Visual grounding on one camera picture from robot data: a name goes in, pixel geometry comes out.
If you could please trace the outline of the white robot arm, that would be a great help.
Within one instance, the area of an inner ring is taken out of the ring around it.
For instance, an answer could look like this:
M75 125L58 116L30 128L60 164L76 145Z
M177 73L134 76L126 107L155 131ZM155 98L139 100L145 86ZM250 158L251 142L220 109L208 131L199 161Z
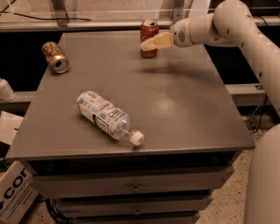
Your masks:
M280 118L280 48L255 24L240 0L225 0L214 12L176 22L143 40L140 50L195 45L238 47ZM244 224L280 224L280 123L256 143L249 167Z

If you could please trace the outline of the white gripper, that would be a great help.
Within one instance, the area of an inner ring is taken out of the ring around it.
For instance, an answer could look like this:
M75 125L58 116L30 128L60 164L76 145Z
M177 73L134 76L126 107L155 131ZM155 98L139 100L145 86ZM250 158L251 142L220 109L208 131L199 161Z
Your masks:
M170 27L170 33L165 32L154 35L140 44L140 50L151 51L154 49L170 48L174 43L176 46L191 47L194 45L190 35L190 23L192 18L180 20Z

